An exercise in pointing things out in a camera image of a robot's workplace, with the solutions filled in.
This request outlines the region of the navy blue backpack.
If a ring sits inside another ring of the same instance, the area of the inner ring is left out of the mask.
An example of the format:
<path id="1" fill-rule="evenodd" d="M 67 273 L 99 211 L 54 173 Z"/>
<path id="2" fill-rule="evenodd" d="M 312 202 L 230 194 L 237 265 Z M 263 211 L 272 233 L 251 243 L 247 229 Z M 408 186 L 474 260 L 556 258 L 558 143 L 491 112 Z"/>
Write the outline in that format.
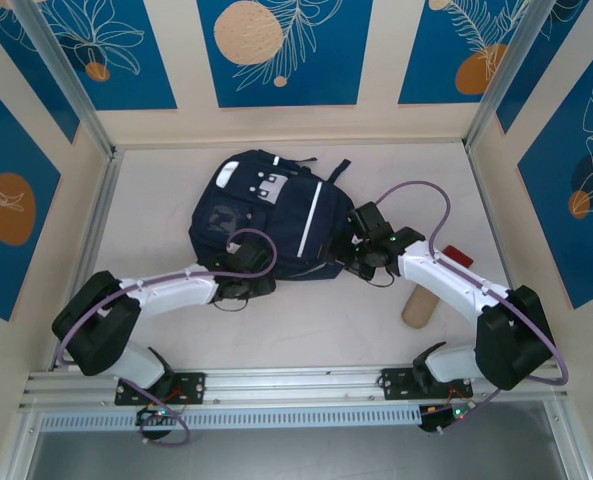
<path id="1" fill-rule="evenodd" d="M 351 165 L 343 160 L 328 178 L 307 166 L 264 150 L 248 150 L 225 160 L 215 171 L 192 213 L 188 230 L 198 259 L 226 248 L 227 237 L 243 228 L 267 234 L 278 258 L 278 280 L 332 280 L 342 271 L 323 260 L 329 241 L 351 233 L 347 214 L 354 209 L 336 180 Z"/>

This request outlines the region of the wooden cylinder block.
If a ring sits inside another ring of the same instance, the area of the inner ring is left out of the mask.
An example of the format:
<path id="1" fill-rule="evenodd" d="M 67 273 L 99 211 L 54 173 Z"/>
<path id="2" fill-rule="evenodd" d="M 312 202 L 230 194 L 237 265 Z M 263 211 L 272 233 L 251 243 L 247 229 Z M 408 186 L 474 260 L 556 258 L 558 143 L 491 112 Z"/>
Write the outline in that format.
<path id="1" fill-rule="evenodd" d="M 411 328 L 424 328 L 430 321 L 439 297 L 421 285 L 416 285 L 402 311 L 403 322 Z"/>

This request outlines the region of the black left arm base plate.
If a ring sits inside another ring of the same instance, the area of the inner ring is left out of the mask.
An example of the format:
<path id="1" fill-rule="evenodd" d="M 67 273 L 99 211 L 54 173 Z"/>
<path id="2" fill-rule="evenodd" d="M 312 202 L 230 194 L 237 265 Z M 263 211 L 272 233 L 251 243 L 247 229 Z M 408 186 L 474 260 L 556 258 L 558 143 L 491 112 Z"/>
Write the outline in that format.
<path id="1" fill-rule="evenodd" d="M 147 389 L 147 392 L 168 405 L 201 405 L 206 390 L 205 380 L 206 375 L 202 372 L 168 372 Z M 120 380 L 114 403 L 117 406 L 145 406 L 150 400 Z"/>

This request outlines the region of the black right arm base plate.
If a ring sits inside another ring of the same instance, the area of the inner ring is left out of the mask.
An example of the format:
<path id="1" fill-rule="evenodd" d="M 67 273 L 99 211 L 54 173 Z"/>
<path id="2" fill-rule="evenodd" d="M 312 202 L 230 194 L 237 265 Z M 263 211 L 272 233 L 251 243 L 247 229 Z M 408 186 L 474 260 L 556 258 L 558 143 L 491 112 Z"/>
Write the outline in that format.
<path id="1" fill-rule="evenodd" d="M 425 367 L 385 368 L 376 383 L 383 390 L 386 400 L 447 400 L 454 396 L 473 396 L 470 383 L 463 380 L 439 382 Z"/>

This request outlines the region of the aluminium mounting rail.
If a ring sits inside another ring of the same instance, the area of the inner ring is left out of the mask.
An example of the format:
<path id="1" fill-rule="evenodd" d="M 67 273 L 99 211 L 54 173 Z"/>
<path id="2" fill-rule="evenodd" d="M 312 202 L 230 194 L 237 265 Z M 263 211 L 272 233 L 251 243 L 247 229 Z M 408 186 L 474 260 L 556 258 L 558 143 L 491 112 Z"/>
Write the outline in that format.
<path id="1" fill-rule="evenodd" d="M 384 405 L 376 381 L 381 366 L 206 369 L 202 408 L 331 407 Z M 19 402 L 21 412 L 102 411 L 114 403 L 118 379 L 57 369 L 32 372 Z"/>

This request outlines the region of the blue floral wall panel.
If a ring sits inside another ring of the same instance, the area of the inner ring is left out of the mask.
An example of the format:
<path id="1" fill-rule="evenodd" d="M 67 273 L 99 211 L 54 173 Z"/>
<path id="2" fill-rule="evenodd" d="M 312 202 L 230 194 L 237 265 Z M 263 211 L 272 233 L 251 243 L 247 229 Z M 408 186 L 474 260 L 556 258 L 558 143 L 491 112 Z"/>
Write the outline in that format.
<path id="1" fill-rule="evenodd" d="M 399 103 L 478 102 L 531 0 L 426 0 Z"/>
<path id="2" fill-rule="evenodd" d="M 582 69 L 589 65 L 592 56 L 593 0 L 589 0 L 509 132 L 501 134 L 505 136 L 515 130 L 525 129 L 528 116 L 534 114 L 538 106 L 543 106 L 546 113 L 550 114 L 579 78 Z"/>
<path id="3" fill-rule="evenodd" d="M 9 0 L 0 0 L 0 44 L 70 143 L 80 119 L 52 77 Z"/>
<path id="4" fill-rule="evenodd" d="M 60 172 L 0 99 L 0 319 L 13 316 Z"/>
<path id="5" fill-rule="evenodd" d="M 593 300 L 593 60 L 518 167 L 578 308 Z"/>
<path id="6" fill-rule="evenodd" d="M 222 109 L 353 106 L 373 0 L 196 0 Z"/>
<path id="7" fill-rule="evenodd" d="M 144 0 L 46 0 L 39 10 L 96 110 L 177 108 Z"/>

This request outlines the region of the aluminium frame post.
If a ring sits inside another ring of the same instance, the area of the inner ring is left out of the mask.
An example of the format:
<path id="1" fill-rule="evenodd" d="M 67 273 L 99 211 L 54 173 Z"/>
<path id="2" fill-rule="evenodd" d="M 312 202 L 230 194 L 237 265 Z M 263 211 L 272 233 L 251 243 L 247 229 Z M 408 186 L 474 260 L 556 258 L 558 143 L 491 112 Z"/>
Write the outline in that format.
<path id="1" fill-rule="evenodd" d="M 558 53 L 589 0 L 525 0 L 525 14 L 508 44 L 507 57 L 483 94 L 463 144 L 467 151 L 496 121 L 506 134 Z"/>
<path id="2" fill-rule="evenodd" d="M 33 0 L 9 0 L 9 2 L 51 76 L 82 125 L 87 129 L 92 142 L 102 152 L 105 159 L 111 162 L 115 154 L 115 145 L 38 6 Z"/>

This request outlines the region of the small red notebook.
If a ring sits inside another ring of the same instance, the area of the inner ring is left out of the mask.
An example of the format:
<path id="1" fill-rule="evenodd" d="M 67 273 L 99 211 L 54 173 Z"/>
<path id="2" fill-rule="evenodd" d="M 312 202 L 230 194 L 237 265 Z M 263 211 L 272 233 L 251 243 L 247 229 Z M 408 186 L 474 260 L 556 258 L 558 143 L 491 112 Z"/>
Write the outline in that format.
<path id="1" fill-rule="evenodd" d="M 467 254 L 459 250 L 458 248 L 454 247 L 453 245 L 448 245 L 443 249 L 443 253 L 450 258 L 451 260 L 455 261 L 461 266 L 465 268 L 469 268 L 474 263 L 474 260 L 469 257 Z"/>

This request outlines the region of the small circuit board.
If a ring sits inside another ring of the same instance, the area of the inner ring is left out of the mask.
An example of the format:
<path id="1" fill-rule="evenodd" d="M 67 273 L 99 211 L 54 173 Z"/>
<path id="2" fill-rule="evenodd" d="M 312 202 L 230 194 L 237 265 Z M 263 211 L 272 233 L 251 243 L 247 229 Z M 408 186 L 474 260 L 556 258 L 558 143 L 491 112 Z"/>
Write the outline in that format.
<path id="1" fill-rule="evenodd" d="M 136 413 L 135 425 L 137 427 L 158 427 L 158 426 L 175 426 L 177 420 L 167 410 L 160 408 L 143 407 Z"/>
<path id="2" fill-rule="evenodd" d="M 427 433 L 443 434 L 457 422 L 463 420 L 475 408 L 476 404 L 474 402 L 456 405 L 421 406 L 421 424 L 419 428 Z"/>

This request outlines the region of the aluminium side rail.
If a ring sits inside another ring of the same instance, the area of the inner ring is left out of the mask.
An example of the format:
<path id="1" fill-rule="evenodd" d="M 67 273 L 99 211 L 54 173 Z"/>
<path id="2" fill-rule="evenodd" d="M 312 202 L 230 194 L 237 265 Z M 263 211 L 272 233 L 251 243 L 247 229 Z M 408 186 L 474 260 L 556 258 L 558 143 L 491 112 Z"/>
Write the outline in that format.
<path id="1" fill-rule="evenodd" d="M 516 313 L 536 320 L 542 312 L 529 312 L 531 307 L 539 306 L 533 291 L 527 287 L 513 287 L 508 280 L 507 265 L 500 251 L 489 203 L 489 189 L 473 159 L 468 160 L 468 165 L 471 181 L 466 198 L 459 204 L 459 211 L 467 219 L 463 226 L 465 250 L 474 257 L 474 272 L 491 283 L 484 297 L 492 301 L 483 309 L 478 321 L 477 348 L 486 361 L 496 357 L 501 364 L 519 369 L 548 350 Z"/>
<path id="2" fill-rule="evenodd" d="M 73 299 L 94 272 L 124 155 L 125 150 L 117 148 L 105 167 L 83 236 L 82 247 L 67 301 L 63 303 L 61 308 L 69 304 L 69 301 Z"/>

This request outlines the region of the grey metal shelf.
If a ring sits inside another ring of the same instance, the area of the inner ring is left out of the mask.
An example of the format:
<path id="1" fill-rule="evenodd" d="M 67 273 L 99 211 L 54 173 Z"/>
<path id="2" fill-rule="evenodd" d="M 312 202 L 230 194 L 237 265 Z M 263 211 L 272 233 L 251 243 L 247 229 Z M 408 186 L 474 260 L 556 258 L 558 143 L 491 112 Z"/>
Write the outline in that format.
<path id="1" fill-rule="evenodd" d="M 180 448 L 130 433 L 47 433 L 28 480 L 567 480 L 550 439 L 408 427 L 205 431 Z"/>

